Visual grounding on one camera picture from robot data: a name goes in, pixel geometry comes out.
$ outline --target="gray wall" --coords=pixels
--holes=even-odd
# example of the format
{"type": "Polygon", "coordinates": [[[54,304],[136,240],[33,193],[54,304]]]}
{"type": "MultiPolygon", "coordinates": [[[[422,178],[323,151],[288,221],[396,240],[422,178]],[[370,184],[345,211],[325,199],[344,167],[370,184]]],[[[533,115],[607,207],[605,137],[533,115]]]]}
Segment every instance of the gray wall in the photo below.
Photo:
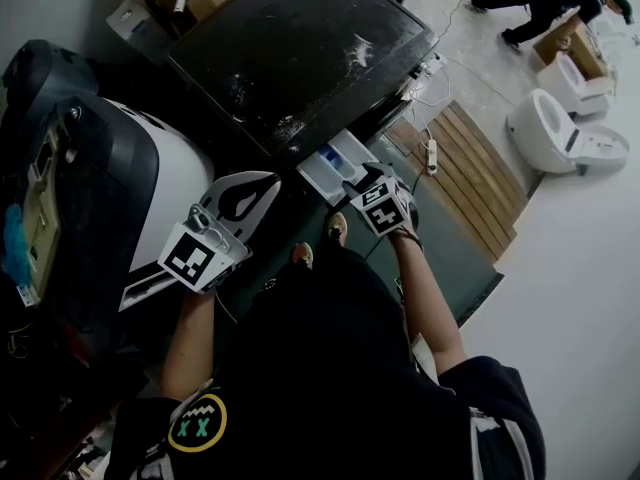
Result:
{"type": "Polygon", "coordinates": [[[101,61],[133,52],[105,18],[122,0],[0,0],[0,72],[28,39],[47,39],[101,61]]]}

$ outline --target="person's right arm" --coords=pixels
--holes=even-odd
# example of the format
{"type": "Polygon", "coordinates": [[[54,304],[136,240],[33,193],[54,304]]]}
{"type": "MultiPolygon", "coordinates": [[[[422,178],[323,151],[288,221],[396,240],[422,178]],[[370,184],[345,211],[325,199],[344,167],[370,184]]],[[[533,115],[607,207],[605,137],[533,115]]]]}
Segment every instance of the person's right arm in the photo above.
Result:
{"type": "Polygon", "coordinates": [[[409,339],[422,335],[441,375],[467,360],[458,325],[420,246],[402,232],[389,239],[400,267],[409,339]]]}

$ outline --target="person in black clothing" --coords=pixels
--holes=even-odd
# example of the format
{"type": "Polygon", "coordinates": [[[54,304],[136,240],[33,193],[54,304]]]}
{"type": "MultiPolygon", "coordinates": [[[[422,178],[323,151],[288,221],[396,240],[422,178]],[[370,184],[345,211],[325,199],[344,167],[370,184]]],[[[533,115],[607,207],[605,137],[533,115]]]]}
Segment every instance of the person in black clothing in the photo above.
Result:
{"type": "Polygon", "coordinates": [[[531,20],[515,29],[507,29],[501,36],[505,43],[519,51],[520,43],[529,41],[551,28],[553,21],[569,9],[579,7],[576,14],[571,16],[563,25],[559,39],[560,49],[569,47],[569,37],[581,23],[589,23],[602,12],[603,5],[614,13],[623,15],[623,10],[615,0],[471,0],[467,6],[478,13],[485,13],[489,9],[516,7],[528,5],[531,20]]]}
{"type": "Polygon", "coordinates": [[[121,404],[107,480],[272,471],[543,479],[544,442],[520,375],[467,357],[412,237],[390,234],[403,311],[344,248],[347,222],[332,216],[317,260],[298,244],[256,296],[213,379],[214,295],[188,295],[161,397],[121,404]],[[412,360],[419,336],[431,376],[412,360]]]}

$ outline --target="white toilet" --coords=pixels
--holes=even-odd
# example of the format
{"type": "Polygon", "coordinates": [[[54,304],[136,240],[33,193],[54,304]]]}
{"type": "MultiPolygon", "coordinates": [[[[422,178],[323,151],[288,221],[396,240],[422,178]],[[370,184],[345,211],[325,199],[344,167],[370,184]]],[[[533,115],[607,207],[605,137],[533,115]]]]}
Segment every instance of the white toilet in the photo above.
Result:
{"type": "Polygon", "coordinates": [[[538,73],[540,87],[556,98],[567,112],[580,115],[606,112],[613,105],[613,82],[600,77],[585,80],[568,55],[558,52],[555,60],[538,73]]]}
{"type": "Polygon", "coordinates": [[[507,117],[507,128],[524,159],[535,169],[567,173],[578,166],[621,167],[629,142],[600,124],[578,128],[546,91],[531,91],[507,117]]]}

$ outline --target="teal object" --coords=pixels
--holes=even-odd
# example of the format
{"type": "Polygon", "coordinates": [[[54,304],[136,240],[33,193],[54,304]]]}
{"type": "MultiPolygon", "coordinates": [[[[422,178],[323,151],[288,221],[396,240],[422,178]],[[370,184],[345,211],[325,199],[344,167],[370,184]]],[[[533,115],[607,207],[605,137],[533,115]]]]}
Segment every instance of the teal object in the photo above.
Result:
{"type": "Polygon", "coordinates": [[[3,238],[4,249],[7,253],[5,258],[6,274],[18,286],[29,286],[31,284],[31,270],[27,257],[27,241],[24,238],[24,228],[22,227],[22,208],[17,204],[12,204],[7,208],[3,238]]]}

